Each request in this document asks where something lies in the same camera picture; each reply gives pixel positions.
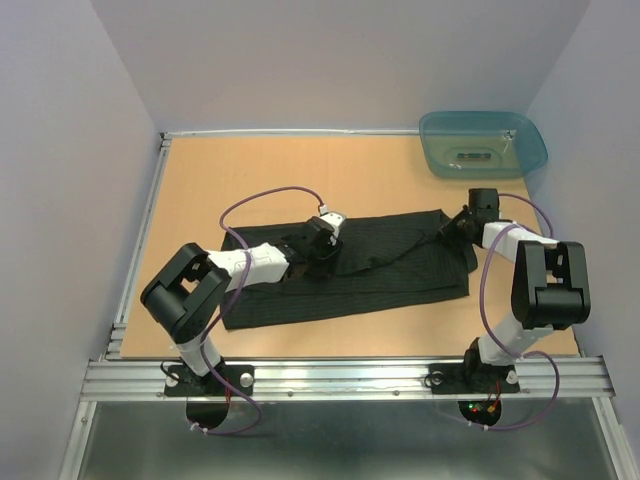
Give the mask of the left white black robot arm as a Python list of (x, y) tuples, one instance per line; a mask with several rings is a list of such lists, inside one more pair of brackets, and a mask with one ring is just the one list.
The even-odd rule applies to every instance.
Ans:
[(292, 234), (275, 242), (207, 251), (183, 245), (144, 288), (140, 301), (178, 349), (184, 373), (174, 381), (202, 394), (217, 394), (223, 359), (209, 339), (207, 327), (228, 293), (257, 284), (278, 284), (309, 276), (333, 274), (346, 217), (334, 211), (314, 216)]

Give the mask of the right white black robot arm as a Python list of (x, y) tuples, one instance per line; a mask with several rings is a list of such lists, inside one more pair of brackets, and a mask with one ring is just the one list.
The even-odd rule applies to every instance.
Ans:
[(514, 265), (510, 311), (472, 341), (461, 362), (431, 365), (426, 384), (436, 394), (480, 394), (517, 388), (516, 360), (539, 340), (584, 323), (591, 312), (585, 249), (541, 236), (501, 216), (501, 193), (473, 188), (468, 203), (441, 228), (454, 245), (467, 241)]

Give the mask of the black striped long sleeve shirt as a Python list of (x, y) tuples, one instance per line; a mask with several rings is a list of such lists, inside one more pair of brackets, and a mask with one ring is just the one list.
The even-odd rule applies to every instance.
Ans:
[(438, 235), (440, 210), (350, 218), (334, 274), (243, 288), (228, 330), (324, 320), (463, 298), (478, 261), (470, 243)]

